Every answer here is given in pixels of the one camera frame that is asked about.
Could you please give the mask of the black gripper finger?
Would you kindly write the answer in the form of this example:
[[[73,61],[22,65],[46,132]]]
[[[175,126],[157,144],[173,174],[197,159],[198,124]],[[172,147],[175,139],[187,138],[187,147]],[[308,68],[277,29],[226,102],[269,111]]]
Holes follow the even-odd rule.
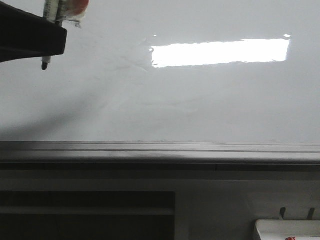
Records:
[[[63,55],[68,31],[44,18],[0,4],[0,61]]]

